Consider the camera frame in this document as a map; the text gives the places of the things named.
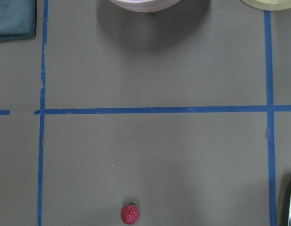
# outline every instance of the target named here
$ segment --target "red strawberry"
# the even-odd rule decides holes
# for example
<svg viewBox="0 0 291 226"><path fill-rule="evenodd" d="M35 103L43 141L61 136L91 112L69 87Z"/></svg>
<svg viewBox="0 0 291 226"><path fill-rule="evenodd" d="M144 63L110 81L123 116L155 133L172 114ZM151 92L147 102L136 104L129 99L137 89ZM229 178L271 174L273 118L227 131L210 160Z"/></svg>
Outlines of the red strawberry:
<svg viewBox="0 0 291 226"><path fill-rule="evenodd" d="M133 225L140 216L139 207L136 203L131 202L121 209L120 215L123 223Z"/></svg>

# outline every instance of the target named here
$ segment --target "blue painter's tape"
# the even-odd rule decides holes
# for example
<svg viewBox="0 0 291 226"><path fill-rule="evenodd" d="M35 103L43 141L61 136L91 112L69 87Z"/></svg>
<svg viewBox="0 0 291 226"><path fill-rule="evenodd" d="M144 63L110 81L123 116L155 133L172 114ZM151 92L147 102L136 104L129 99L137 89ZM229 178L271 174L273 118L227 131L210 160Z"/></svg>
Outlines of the blue painter's tape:
<svg viewBox="0 0 291 226"><path fill-rule="evenodd" d="M266 80L267 80L267 128L268 128L268 177L269 177L269 215L271 226L277 225L276 206L276 163L275 163L275 123L274 123L274 85L271 12L264 12Z"/></svg>
<svg viewBox="0 0 291 226"><path fill-rule="evenodd" d="M264 105L253 106L206 106L206 107L137 107L137 108L85 108L46 109L45 114L145 114L145 113L221 113L266 112Z"/></svg>
<svg viewBox="0 0 291 226"><path fill-rule="evenodd" d="M45 128L45 90L46 90L46 69L45 69L45 45L47 43L47 21L48 21L48 0L44 0L43 12L43 37L42 37L42 63L41 81L43 86L40 91L40 129L39 129L39 171L38 171L38 226L42 226L42 200L43 200L43 140Z"/></svg>
<svg viewBox="0 0 291 226"><path fill-rule="evenodd" d="M275 112L291 112L291 105L275 105Z"/></svg>
<svg viewBox="0 0 291 226"><path fill-rule="evenodd" d="M0 115L10 115L10 110L0 110Z"/></svg>

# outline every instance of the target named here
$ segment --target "teal cloth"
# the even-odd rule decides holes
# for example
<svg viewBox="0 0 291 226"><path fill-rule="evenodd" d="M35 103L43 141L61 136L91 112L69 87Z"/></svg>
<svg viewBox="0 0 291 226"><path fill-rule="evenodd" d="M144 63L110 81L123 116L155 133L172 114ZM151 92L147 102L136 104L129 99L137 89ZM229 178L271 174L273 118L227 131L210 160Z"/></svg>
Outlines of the teal cloth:
<svg viewBox="0 0 291 226"><path fill-rule="evenodd" d="M0 0L0 41L36 35L36 0Z"/></svg>

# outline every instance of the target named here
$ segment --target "yellow bowl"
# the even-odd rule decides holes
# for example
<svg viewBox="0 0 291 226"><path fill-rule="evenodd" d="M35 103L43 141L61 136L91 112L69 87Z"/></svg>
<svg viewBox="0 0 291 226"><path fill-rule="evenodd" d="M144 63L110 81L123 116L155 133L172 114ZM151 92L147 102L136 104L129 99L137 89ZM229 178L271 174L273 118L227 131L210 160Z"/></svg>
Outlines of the yellow bowl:
<svg viewBox="0 0 291 226"><path fill-rule="evenodd" d="M278 11L291 8L291 0L242 0L257 9Z"/></svg>

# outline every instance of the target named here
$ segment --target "toy strawberry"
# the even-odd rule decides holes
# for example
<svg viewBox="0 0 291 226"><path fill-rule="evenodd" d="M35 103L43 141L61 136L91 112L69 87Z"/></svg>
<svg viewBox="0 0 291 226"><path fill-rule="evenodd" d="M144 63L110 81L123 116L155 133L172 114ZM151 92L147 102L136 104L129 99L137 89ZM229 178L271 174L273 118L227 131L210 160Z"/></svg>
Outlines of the toy strawberry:
<svg viewBox="0 0 291 226"><path fill-rule="evenodd" d="M120 215L123 223L133 225L140 216L139 207L135 202L130 202L121 209Z"/></svg>

